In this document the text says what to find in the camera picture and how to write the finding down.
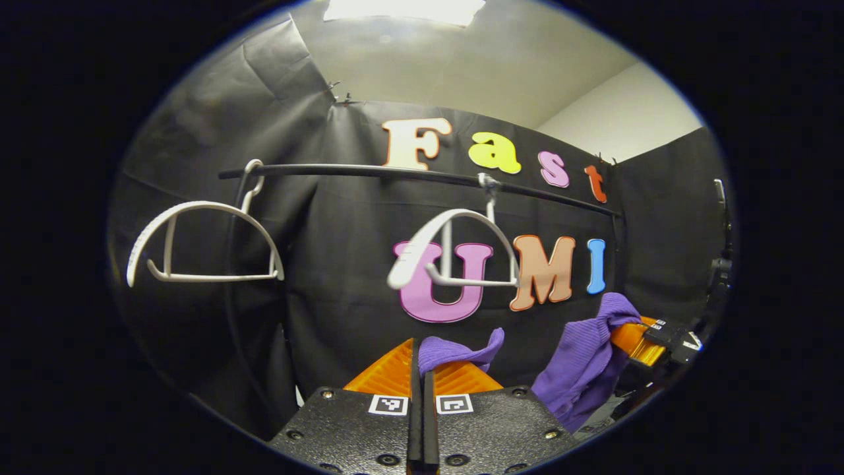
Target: purple towel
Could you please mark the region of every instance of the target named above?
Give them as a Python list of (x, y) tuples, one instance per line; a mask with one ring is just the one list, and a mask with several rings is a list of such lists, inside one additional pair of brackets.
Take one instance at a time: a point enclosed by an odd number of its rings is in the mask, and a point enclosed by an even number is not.
[(554, 356), (533, 382), (531, 390), (569, 432), (612, 394), (628, 356), (609, 337), (626, 323), (641, 323), (639, 312), (620, 293), (605, 293), (597, 317), (565, 324)]
[(468, 347), (455, 343), (454, 341), (443, 340), (436, 336), (425, 338), (419, 345), (419, 374), (425, 373), (440, 366), (443, 363), (452, 361), (471, 361), (486, 372), (490, 369), (492, 358), (504, 344), (504, 330), (496, 328), (492, 330), (490, 342), (486, 348), (473, 352)]

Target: ceiling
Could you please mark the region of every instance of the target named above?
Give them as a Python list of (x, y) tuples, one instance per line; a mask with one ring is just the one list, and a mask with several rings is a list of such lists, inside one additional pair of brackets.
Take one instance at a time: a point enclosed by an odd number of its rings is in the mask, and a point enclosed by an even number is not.
[(443, 106), (537, 128), (636, 63), (562, 10), (487, 0), (466, 28), (422, 19), (322, 21), (328, 0), (290, 13), (334, 95)]

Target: clothes hanger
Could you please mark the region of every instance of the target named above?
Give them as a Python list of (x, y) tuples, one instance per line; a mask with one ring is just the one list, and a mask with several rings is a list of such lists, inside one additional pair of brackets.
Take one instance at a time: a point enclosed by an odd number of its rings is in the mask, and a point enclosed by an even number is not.
[[(487, 196), (486, 216), (472, 210), (458, 208), (448, 210), (435, 216), (425, 223), (410, 239), (404, 251), (396, 258), (390, 273), (387, 275), (387, 285), (393, 290), (399, 290), (408, 285), (413, 279), (422, 253), (434, 239), (434, 236), (441, 230), (442, 256), (439, 270), (433, 264), (427, 264), (425, 270), (430, 279), (437, 285), (449, 287), (480, 286), (480, 287), (518, 287), (519, 264), (516, 261), (516, 254), (513, 247), (501, 229), (495, 224), (495, 195), (500, 183), (495, 181), (486, 173), (478, 174), (478, 181)], [(468, 217), (484, 223), (499, 238), (507, 251), (510, 259), (510, 279), (507, 281), (477, 281), (473, 279), (461, 279), (451, 277), (452, 273), (452, 219)]]
[[(260, 160), (251, 160), (246, 164), (244, 174), (248, 174), (255, 169), (255, 167), (260, 167), (262, 165), (263, 163)], [(164, 271), (159, 270), (152, 259), (147, 259), (147, 268), (156, 279), (165, 282), (234, 282), (259, 281), (263, 279), (278, 279), (283, 281), (284, 268), (282, 267), (281, 257), (279, 255), (279, 250), (275, 246), (275, 242), (273, 242), (269, 232), (261, 226), (261, 223), (252, 216), (249, 216), (249, 206), (252, 203), (252, 198), (261, 192), (263, 182), (264, 177), (259, 177), (255, 188), (248, 191), (243, 197), (243, 205), (240, 209), (223, 203), (217, 203), (215, 201), (188, 201), (186, 203), (173, 206), (156, 216), (155, 219), (150, 221), (143, 231), (141, 231), (141, 234), (135, 241), (135, 245), (132, 247), (132, 252), (129, 254), (129, 262), (126, 270), (127, 284), (130, 287), (134, 286), (135, 275), (138, 272), (138, 259), (141, 251), (143, 251), (143, 248), (147, 245), (147, 242), (152, 237), (153, 233), (164, 225), (165, 222), (167, 223), (167, 234), (165, 236), (164, 246)], [(173, 257), (173, 235), (176, 231), (176, 218), (185, 211), (203, 209), (225, 211), (243, 218), (257, 228), (270, 247), (269, 272), (267, 274), (252, 276), (200, 276), (195, 274), (174, 274), (172, 272), (171, 262)]]

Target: blue letter i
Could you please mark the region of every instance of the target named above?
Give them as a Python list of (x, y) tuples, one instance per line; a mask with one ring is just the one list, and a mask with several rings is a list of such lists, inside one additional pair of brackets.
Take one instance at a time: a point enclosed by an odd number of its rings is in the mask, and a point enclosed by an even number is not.
[(592, 294), (599, 293), (607, 286), (603, 282), (603, 250), (607, 244), (603, 239), (589, 239), (587, 247), (592, 255), (592, 277), (586, 291)]

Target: black cable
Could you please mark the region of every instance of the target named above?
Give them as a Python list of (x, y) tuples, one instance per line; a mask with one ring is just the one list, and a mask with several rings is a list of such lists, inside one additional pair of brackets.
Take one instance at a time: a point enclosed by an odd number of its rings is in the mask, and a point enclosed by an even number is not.
[[(248, 173), (244, 173), (241, 178), (240, 184), (238, 184), (237, 192), (235, 194), (235, 208), (240, 208), (241, 206), (241, 201), (243, 200), (243, 196), (245, 194), (244, 191), (246, 190), (246, 183), (249, 181), (249, 177), (250, 175)], [(238, 221), (237, 216), (232, 216), (229, 219), (229, 225), (226, 231), (224, 261), (225, 272), (228, 276), (234, 275), (232, 249), (234, 248), (236, 221)], [(249, 381), (252, 383), (252, 389), (257, 393), (257, 396), (261, 400), (261, 403), (263, 403), (263, 405), (267, 408), (272, 417), (275, 418), (277, 422), (280, 422), (282, 420), (281, 414), (279, 413), (278, 409), (276, 409), (276, 407), (269, 402), (267, 394), (261, 389), (261, 386), (258, 384), (255, 374), (252, 372), (252, 368), (249, 366), (249, 362), (246, 359), (246, 354), (243, 351), (243, 346), (241, 345), (241, 335), (240, 331), (238, 330), (237, 322), (235, 319), (236, 311), (234, 302), (235, 299), (233, 282), (223, 283), (223, 299), (225, 301), (225, 317), (229, 324), (231, 342), (235, 345), (235, 351), (237, 352), (237, 357), (241, 362), (241, 366), (243, 367), (243, 370), (246, 371), (246, 375), (248, 376)]]

